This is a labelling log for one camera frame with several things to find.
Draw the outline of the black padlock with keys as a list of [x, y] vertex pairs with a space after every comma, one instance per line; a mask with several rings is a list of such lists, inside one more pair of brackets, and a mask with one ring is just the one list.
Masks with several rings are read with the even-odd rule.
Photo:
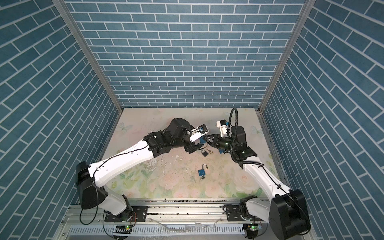
[[201, 150], [201, 153], [204, 157], [207, 157], [208, 155], [212, 154], [213, 152], [211, 150]]

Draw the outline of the blue padlock with key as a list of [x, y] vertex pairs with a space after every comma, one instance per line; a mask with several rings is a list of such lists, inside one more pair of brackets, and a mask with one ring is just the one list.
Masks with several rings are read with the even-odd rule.
[[207, 164], [202, 164], [202, 168], [200, 170], [198, 170], [198, 174], [199, 174], [199, 177], [201, 180], [205, 179], [205, 177], [206, 177], [205, 170], [207, 170], [207, 169], [208, 169]]

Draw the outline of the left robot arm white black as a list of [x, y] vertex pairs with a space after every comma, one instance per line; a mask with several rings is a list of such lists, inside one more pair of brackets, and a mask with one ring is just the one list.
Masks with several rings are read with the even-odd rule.
[[130, 222], [135, 217], [125, 195], [119, 195], [106, 184], [121, 173], [143, 162], [184, 148], [189, 154], [199, 150], [196, 141], [209, 132], [205, 125], [194, 128], [188, 121], [174, 118], [161, 131], [151, 132], [137, 144], [106, 160], [76, 166], [76, 188], [82, 210], [102, 209], [118, 222]]

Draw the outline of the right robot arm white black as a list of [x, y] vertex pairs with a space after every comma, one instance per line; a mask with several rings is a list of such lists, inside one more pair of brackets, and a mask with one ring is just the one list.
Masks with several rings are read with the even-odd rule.
[[218, 128], [220, 134], [206, 136], [206, 142], [213, 148], [229, 153], [231, 159], [251, 175], [268, 198], [266, 202], [253, 196], [241, 199], [240, 215], [246, 220], [264, 220], [279, 240], [308, 234], [312, 226], [304, 194], [300, 190], [292, 190], [276, 178], [248, 146], [245, 130], [239, 126], [238, 110], [233, 108], [229, 120], [219, 121]]

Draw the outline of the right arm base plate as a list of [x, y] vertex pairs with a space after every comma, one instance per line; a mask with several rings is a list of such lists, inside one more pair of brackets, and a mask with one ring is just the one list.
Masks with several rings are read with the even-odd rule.
[[239, 205], [225, 204], [222, 206], [222, 210], [226, 215], [228, 222], [260, 222], [262, 219], [246, 214], [245, 210]]

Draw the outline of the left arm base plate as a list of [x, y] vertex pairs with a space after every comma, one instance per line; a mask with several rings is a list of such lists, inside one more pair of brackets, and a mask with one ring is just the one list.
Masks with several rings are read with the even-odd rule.
[[105, 222], [123, 223], [123, 222], [145, 222], [148, 213], [148, 206], [129, 206], [119, 215], [115, 216], [110, 212], [106, 213]]

